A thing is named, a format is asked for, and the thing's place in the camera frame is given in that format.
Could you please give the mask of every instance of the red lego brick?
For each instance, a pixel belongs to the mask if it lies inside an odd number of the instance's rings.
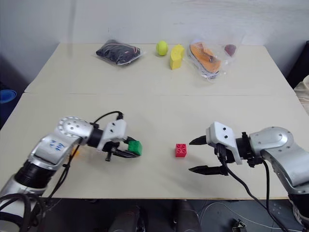
[[[176,157],[185,157],[186,154],[187,154],[186,144],[176,144],[175,156]]]

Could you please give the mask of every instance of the yellow cheese toy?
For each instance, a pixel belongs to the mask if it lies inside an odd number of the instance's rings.
[[[184,55],[184,47],[180,44],[173,47],[172,51],[170,52],[170,61],[169,65],[172,70],[180,68],[182,65],[182,59]]]

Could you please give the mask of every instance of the table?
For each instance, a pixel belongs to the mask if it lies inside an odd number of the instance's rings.
[[[129,95],[294,95],[264,46],[240,46],[226,75],[215,84],[203,79],[188,58],[169,68],[169,55],[155,55],[155,44],[137,44],[146,54],[126,67],[95,54],[102,44],[59,44],[28,86],[28,93]]]
[[[289,129],[295,141],[309,150],[309,117],[295,95],[178,96],[24,93],[0,131],[0,186],[16,172],[36,143],[52,132],[63,116],[93,121],[111,110],[121,110],[129,136],[139,139],[143,155],[136,159],[112,157],[83,146],[73,159],[67,180],[54,197],[60,198],[224,198],[247,199],[244,188],[230,176],[203,176],[188,168],[218,166],[213,148],[189,146],[184,159],[174,157],[176,143],[189,143],[205,134],[215,120],[230,126],[237,137],[269,126]],[[111,116],[100,121],[104,126]],[[262,165],[249,168],[231,164],[258,198],[266,196]],[[50,182],[47,196],[60,172]],[[271,198],[286,191],[273,172]]]

